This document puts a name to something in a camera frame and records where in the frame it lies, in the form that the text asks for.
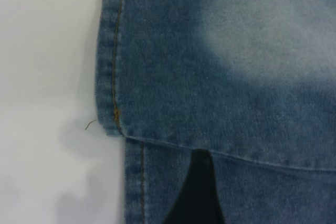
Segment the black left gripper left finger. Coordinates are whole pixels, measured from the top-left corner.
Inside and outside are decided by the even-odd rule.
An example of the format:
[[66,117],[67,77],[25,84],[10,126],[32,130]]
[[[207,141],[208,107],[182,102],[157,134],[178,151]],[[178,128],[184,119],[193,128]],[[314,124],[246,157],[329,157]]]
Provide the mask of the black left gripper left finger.
[[199,223],[200,171],[201,155],[198,150],[194,150],[183,187],[164,223]]

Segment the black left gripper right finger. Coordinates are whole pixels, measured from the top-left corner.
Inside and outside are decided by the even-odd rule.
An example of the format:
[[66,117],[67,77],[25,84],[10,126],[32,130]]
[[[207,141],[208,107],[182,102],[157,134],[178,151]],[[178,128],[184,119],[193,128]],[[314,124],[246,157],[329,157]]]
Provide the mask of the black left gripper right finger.
[[209,151],[196,150],[197,193],[204,223],[225,223],[218,200],[213,159]]

